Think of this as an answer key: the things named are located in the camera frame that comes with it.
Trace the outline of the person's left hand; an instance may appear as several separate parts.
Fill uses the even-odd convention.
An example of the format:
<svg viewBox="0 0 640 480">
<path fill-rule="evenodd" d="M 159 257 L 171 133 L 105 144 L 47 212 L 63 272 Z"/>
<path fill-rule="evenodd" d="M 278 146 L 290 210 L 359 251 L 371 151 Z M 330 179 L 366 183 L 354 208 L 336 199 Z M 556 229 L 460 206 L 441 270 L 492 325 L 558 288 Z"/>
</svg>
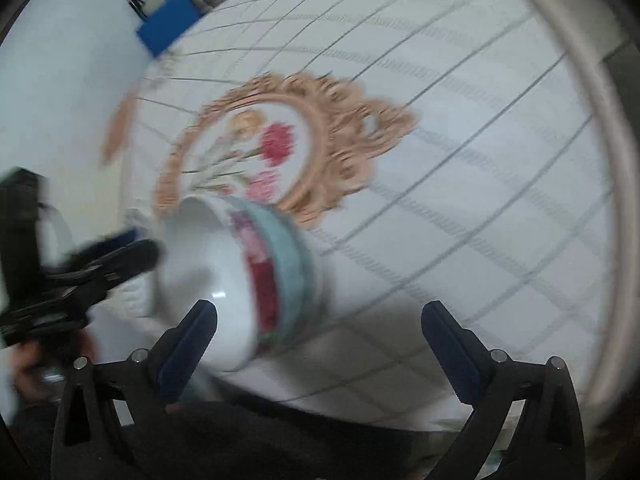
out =
<svg viewBox="0 0 640 480">
<path fill-rule="evenodd" d="M 52 402 L 64 388 L 61 373 L 49 373 L 52 358 L 46 356 L 38 341 L 13 346 L 9 354 L 10 376 L 17 395 L 26 404 Z"/>
</svg>

